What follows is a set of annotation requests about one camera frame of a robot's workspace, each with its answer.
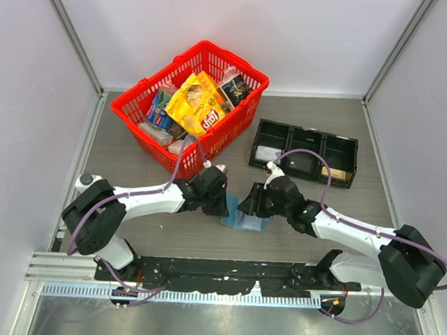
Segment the blue card holder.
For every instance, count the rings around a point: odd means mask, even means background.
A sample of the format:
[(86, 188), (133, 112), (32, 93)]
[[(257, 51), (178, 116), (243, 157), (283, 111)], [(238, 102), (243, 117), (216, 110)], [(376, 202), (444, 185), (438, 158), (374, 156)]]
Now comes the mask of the blue card holder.
[(222, 217), (221, 224), (223, 226), (250, 232), (264, 232), (266, 224), (273, 221), (272, 217), (265, 219), (242, 213), (238, 210), (238, 205), (242, 200), (230, 193), (226, 196), (226, 202), (228, 216)]

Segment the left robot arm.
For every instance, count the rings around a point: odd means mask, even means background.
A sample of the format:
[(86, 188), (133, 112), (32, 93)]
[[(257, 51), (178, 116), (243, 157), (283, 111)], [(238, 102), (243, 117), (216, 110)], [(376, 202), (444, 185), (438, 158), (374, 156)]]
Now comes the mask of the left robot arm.
[(207, 216), (227, 217), (227, 182), (223, 164), (208, 166), (190, 179), (126, 189), (85, 173), (76, 181), (79, 195), (62, 211), (61, 218), (81, 255), (104, 259), (120, 280), (130, 281), (137, 276), (139, 264), (133, 248), (116, 235), (118, 227), (135, 217), (198, 209)]

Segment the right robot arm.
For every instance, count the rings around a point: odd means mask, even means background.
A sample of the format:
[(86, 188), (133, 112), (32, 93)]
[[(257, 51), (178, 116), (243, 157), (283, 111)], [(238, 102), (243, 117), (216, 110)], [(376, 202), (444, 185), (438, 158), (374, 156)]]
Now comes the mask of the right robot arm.
[(299, 233), (335, 241), (359, 252), (338, 251), (326, 257), (316, 271), (324, 289), (341, 283), (363, 283), (388, 289), (412, 308), (422, 308), (446, 274), (442, 259), (414, 227), (380, 228), (354, 220), (308, 200), (288, 176), (270, 183), (255, 183), (238, 206), (244, 214), (260, 218), (284, 217)]

